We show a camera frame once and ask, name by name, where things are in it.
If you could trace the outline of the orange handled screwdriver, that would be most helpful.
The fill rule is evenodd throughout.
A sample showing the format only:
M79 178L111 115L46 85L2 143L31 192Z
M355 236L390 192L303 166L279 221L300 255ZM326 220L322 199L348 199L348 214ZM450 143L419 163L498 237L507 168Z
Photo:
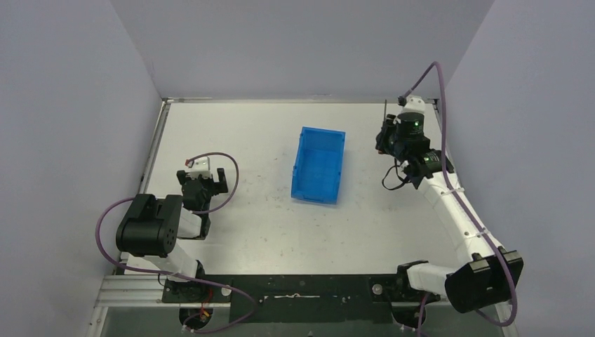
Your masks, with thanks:
M382 121L382 137L385 138L387 135L387 130L392 125L392 119L387 114L387 99L385 99L384 103L384 110L383 110L383 121Z

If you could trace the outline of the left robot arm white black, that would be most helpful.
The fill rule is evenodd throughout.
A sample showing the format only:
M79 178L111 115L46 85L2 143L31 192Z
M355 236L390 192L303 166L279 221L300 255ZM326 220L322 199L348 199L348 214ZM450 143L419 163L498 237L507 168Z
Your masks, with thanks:
M229 192L223 168L179 170L176 178L180 194L163 199L153 194L137 194L116 231L116 246L132 256L143 258L166 273L168 280L182 282L180 293L192 303L202 301L208 282L202 263L191 257L179 239L204 240L210 230L211 199Z

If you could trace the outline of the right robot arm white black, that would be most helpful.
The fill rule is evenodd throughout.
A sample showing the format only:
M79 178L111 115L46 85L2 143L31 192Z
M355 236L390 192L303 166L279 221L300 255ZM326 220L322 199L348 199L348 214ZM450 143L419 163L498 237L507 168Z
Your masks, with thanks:
M457 267L443 267L427 260L398 266L395 290L411 301L430 293L447 298L461 313L489 305L515 303L524 262L516 250L509 251L479 220L468 204L457 174L447 155L431 147L424 134L420 112L388 114L376 137L376 149L395 160L408 183L423 195L436 212L454 246Z

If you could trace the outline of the blue plastic bin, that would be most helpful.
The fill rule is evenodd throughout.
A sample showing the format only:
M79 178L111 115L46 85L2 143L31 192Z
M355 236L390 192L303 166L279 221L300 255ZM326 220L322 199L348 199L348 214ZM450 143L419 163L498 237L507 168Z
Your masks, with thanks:
M294 199L336 204L340 191L346 133L304 126L293 166Z

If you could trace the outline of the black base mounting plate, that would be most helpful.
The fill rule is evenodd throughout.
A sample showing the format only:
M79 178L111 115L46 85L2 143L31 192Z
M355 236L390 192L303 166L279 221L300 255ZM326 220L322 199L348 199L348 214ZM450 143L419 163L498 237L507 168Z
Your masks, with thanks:
M243 323L416 323L422 291L396 274L371 275L207 275L210 285L166 280L161 300L212 312L229 308L229 321Z

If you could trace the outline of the aluminium front frame rail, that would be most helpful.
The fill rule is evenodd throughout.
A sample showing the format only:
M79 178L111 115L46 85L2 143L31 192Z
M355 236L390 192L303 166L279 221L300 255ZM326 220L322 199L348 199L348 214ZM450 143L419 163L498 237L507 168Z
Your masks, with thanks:
M371 275L202 275L197 282L173 282L164 276L114 275L102 282L98 304L105 307L165 305L179 308L310 310L323 306L376 305L386 301L416 303L419 293L406 296L396 274Z

